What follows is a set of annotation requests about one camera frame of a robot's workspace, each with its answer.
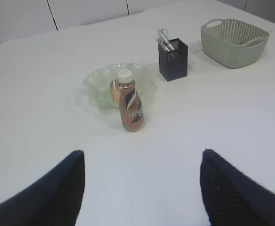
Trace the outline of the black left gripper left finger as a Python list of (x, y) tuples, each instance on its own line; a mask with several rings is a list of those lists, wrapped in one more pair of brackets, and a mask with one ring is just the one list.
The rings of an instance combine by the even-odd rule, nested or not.
[(0, 204), (0, 226), (73, 226), (85, 189), (84, 152), (73, 151), (29, 187)]

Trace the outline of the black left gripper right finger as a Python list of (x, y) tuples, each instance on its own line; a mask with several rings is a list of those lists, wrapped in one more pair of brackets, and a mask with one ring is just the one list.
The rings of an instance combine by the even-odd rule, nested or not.
[(200, 186), (212, 226), (275, 226), (275, 194), (214, 150), (202, 153)]

